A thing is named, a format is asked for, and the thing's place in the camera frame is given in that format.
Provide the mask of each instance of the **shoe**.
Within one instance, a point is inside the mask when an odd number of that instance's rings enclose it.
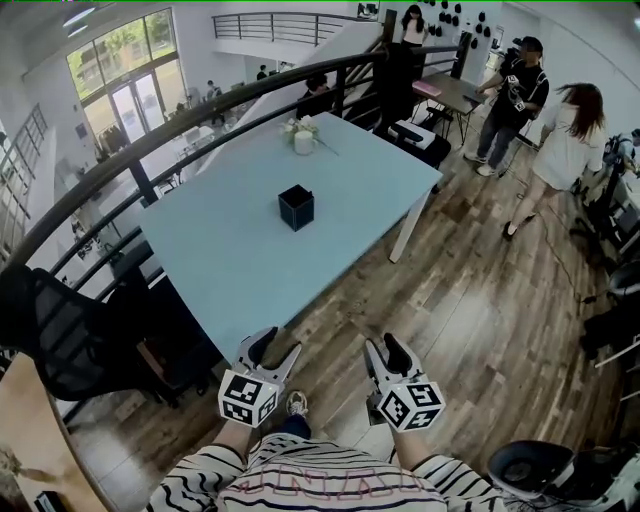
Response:
[[[511,222],[507,222],[502,229],[502,238],[504,238],[507,242],[511,242],[511,240],[513,240],[513,235],[515,235],[518,231],[518,228],[516,228],[513,233],[509,234],[509,226],[511,226]]]
[[[307,397],[301,391],[292,391],[287,397],[287,413],[289,416],[298,414],[303,418],[306,417],[309,409],[307,409]]]
[[[477,172],[480,176],[488,177],[488,176],[493,176],[493,175],[494,175],[496,172],[498,172],[498,171],[496,171],[496,170],[495,170],[493,167],[491,167],[490,165],[488,165],[488,164],[484,164],[484,165],[481,165],[480,167],[478,167],[478,168],[476,169],[476,172]]]
[[[479,157],[475,152],[473,151],[465,151],[464,152],[464,157],[467,160],[471,160],[472,162],[478,162],[480,164],[486,164],[487,163],[487,159],[486,158],[481,158]]]

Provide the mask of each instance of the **person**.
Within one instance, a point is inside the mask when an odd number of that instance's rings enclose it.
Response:
[[[404,13],[402,21],[402,46],[407,48],[420,48],[427,39],[427,27],[422,17],[420,6],[412,5]],[[427,56],[414,55],[413,65],[416,66],[413,72],[413,78],[419,80],[422,77],[424,63]]]
[[[477,94],[482,94],[502,84],[498,99],[482,126],[478,151],[464,155],[482,164],[477,169],[481,176],[497,172],[511,141],[527,121],[542,110],[549,94],[549,81],[540,67],[541,58],[542,43],[535,37],[525,37],[520,58],[505,61],[492,78],[476,89]],[[496,139],[495,147],[487,160],[493,139]]]
[[[543,112],[542,147],[531,170],[524,198],[504,226],[503,235],[511,240],[526,219],[533,218],[542,199],[569,190],[585,167],[596,173],[602,168],[606,144],[602,95],[593,84],[563,85],[559,105]]]
[[[212,100],[213,98],[222,95],[222,89],[213,83],[213,80],[209,80],[207,82],[207,101]]]
[[[326,75],[312,76],[307,80],[307,92],[300,99],[311,98],[313,96],[319,96],[329,90],[327,85]],[[333,108],[333,94],[327,94],[307,103],[300,105],[296,110],[296,117],[302,119],[304,116],[315,116],[321,112],[327,112]]]
[[[267,78],[267,66],[262,64],[260,66],[260,72],[256,75],[256,80],[262,80],[264,78]]]
[[[394,510],[505,512],[496,490],[459,460],[429,453],[423,435],[392,431],[400,467],[328,440],[312,440],[307,399],[249,452],[251,427],[227,422],[213,444],[185,457],[147,511]]]

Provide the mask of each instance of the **glass window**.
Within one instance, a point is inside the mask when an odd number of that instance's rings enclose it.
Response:
[[[171,11],[160,11],[145,16],[151,56],[154,59],[176,50],[176,42],[171,30]]]
[[[98,141],[100,141],[100,136],[107,128],[117,124],[108,96],[103,96],[91,103],[91,105],[87,105],[84,112]]]
[[[107,83],[151,60],[142,19],[112,30],[95,42]]]
[[[165,114],[172,114],[176,111],[176,105],[184,103],[186,99],[180,64],[177,60],[172,60],[162,66],[158,66],[156,68],[156,77],[158,78],[160,94],[166,109]]]
[[[73,78],[73,83],[81,100],[104,85],[98,69],[93,43],[86,44],[70,54],[67,57],[67,62],[69,63],[71,78]]]

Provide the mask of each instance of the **black t-shirt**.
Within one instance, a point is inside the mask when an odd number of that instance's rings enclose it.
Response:
[[[521,59],[503,63],[499,73],[505,81],[492,112],[504,125],[520,130],[535,112],[518,111],[515,105],[522,101],[543,107],[549,95],[549,81],[540,66],[527,68]],[[518,79],[517,85],[509,83],[510,75]]]

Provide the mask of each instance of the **black hair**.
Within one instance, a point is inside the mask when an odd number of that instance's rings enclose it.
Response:
[[[407,9],[407,12],[404,13],[404,16],[402,17],[402,21],[401,21],[402,28],[404,30],[407,30],[407,27],[409,26],[409,21],[411,21],[412,14],[418,15],[418,19],[416,20],[416,31],[420,33],[424,30],[424,18],[422,17],[422,11],[420,10],[420,6],[416,4],[413,4],[411,7],[409,7]]]
[[[327,83],[327,75],[316,75],[307,79],[307,89],[310,91],[315,91],[318,87],[326,85]]]
[[[530,52],[538,52],[542,56],[542,43],[539,39],[531,36],[523,37],[521,46],[526,46]]]

